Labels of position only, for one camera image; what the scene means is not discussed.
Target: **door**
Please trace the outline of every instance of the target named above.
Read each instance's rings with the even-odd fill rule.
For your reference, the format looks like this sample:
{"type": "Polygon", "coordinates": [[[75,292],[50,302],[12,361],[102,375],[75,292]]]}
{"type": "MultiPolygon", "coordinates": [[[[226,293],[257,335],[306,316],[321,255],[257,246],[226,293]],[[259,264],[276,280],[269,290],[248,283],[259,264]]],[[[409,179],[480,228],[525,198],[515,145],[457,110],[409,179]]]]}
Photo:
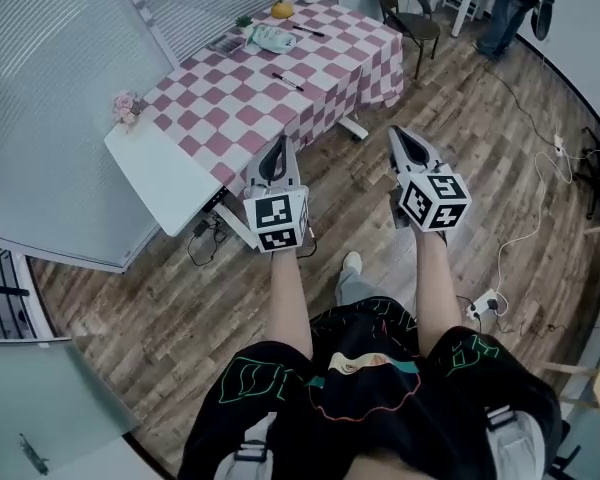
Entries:
{"type": "Polygon", "coordinates": [[[0,342],[0,480],[30,480],[136,425],[70,340],[0,342]]]}

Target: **wooden floor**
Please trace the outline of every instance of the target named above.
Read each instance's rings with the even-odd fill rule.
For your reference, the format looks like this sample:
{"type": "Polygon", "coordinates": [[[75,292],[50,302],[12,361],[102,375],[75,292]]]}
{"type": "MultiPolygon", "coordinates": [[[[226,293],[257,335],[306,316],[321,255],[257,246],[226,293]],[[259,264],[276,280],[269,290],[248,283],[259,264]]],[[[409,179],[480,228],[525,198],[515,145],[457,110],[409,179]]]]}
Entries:
{"type": "MultiPolygon", "coordinates": [[[[407,84],[394,108],[361,112],[371,131],[366,141],[354,142],[337,127],[299,155],[319,240],[316,254],[300,260],[311,314],[334,303],[335,279],[352,249],[362,253],[368,280],[413,303],[413,234],[394,229],[388,205],[395,185],[389,124],[430,139],[473,196],[467,219],[449,233],[458,295],[476,298],[495,287],[499,246],[536,226],[541,188],[533,158],[549,148],[506,87],[485,71],[485,59],[471,46],[480,26],[466,25],[453,39],[449,18],[440,19],[438,54],[423,61],[419,82],[407,84]]],[[[417,50],[406,42],[405,52],[410,77],[417,50]]],[[[571,154],[580,151],[580,129],[593,127],[594,119],[538,57],[515,42],[489,69],[507,80],[545,137],[557,132],[571,154]]],[[[502,255],[501,290],[511,309],[500,324],[516,331],[484,325],[532,369],[539,359],[577,360],[600,300],[600,234],[582,235],[589,190],[558,181],[546,159],[539,165],[548,185],[540,232],[502,255]],[[567,329],[545,336],[548,324],[567,329]]],[[[209,265],[195,267],[186,253],[190,235],[191,229],[175,239],[160,233],[124,275],[34,261],[54,323],[62,334],[86,337],[79,344],[87,359],[142,422],[136,437],[174,473],[210,384],[238,349],[261,336],[269,286],[268,258],[236,237],[209,265]]],[[[206,241],[203,249],[211,245],[206,241]]],[[[545,378],[557,387],[564,382],[545,378]]]]}

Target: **white cable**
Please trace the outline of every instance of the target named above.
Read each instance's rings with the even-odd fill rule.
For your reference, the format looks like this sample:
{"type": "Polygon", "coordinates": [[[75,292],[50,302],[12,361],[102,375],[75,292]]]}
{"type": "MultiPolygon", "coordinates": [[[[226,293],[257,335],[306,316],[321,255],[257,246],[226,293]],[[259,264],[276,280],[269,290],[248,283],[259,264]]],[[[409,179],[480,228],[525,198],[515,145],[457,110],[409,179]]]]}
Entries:
{"type": "Polygon", "coordinates": [[[505,304],[504,311],[502,313],[498,313],[497,311],[494,311],[498,317],[504,316],[507,313],[507,311],[509,311],[509,301],[499,291],[500,286],[502,285],[502,270],[501,270],[501,266],[500,266],[502,250],[505,247],[507,247],[508,245],[511,245],[515,242],[520,242],[522,240],[526,240],[527,238],[532,237],[538,231],[540,231],[540,226],[542,225],[542,203],[544,203],[544,198],[547,195],[547,185],[544,182],[544,178],[542,177],[542,174],[540,173],[540,168],[538,167],[538,157],[540,155],[544,155],[546,157],[546,159],[549,160],[549,162],[551,162],[553,164],[553,166],[556,168],[556,171],[558,172],[559,176],[562,178],[562,181],[564,181],[567,185],[571,185],[571,183],[573,183],[573,171],[571,170],[571,162],[569,161],[569,159],[572,158],[574,160],[585,160],[585,159],[589,158],[591,155],[593,155],[594,153],[600,153],[600,150],[594,149],[593,151],[587,153],[587,155],[583,156],[583,157],[567,155],[567,153],[565,152],[564,155],[565,155],[565,157],[567,157],[567,166],[569,168],[569,179],[568,180],[567,180],[567,178],[565,178],[564,174],[562,174],[560,167],[558,167],[558,165],[553,160],[551,160],[549,155],[547,155],[544,151],[540,151],[539,153],[536,153],[536,156],[533,159],[533,163],[536,167],[536,172],[538,173],[538,177],[540,178],[540,184],[542,185],[542,196],[540,197],[540,203],[538,204],[538,225],[528,235],[521,236],[520,238],[514,238],[513,240],[509,240],[507,243],[500,246],[500,249],[498,250],[498,263],[497,263],[498,264],[498,285],[496,286],[496,289],[494,290],[494,292],[496,293],[496,296],[500,297],[504,301],[504,304],[505,304]]]}

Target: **pink and white tablecloth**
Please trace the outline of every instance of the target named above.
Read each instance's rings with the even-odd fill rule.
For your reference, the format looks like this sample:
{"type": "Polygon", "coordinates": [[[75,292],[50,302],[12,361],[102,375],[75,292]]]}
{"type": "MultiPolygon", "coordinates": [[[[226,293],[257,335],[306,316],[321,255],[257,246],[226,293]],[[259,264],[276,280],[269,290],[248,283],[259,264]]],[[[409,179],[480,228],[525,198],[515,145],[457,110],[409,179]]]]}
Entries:
{"type": "Polygon", "coordinates": [[[235,195],[245,186],[249,161],[281,133],[299,150],[357,104],[391,106],[403,89],[398,32],[324,0],[294,4],[294,11],[286,20],[264,12],[253,17],[296,36],[288,54],[250,45],[225,58],[204,48],[144,98],[155,124],[235,195]]]}

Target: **marker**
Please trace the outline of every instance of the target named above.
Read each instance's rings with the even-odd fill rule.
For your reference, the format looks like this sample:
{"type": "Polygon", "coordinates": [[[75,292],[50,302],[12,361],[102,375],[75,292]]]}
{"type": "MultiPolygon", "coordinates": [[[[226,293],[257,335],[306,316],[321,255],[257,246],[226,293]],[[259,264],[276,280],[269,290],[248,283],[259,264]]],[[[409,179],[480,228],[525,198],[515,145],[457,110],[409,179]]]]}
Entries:
{"type": "Polygon", "coordinates": [[[317,32],[316,30],[310,30],[308,28],[300,27],[298,25],[294,25],[293,28],[297,28],[298,30],[304,30],[305,32],[311,32],[313,35],[318,37],[324,37],[324,34],[322,32],[317,32]]]}
{"type": "Polygon", "coordinates": [[[273,78],[277,78],[278,80],[283,81],[285,84],[290,85],[291,87],[293,87],[297,91],[304,92],[304,89],[302,87],[300,87],[299,85],[294,84],[291,80],[287,80],[280,73],[271,73],[271,76],[273,76],[273,78]]]}

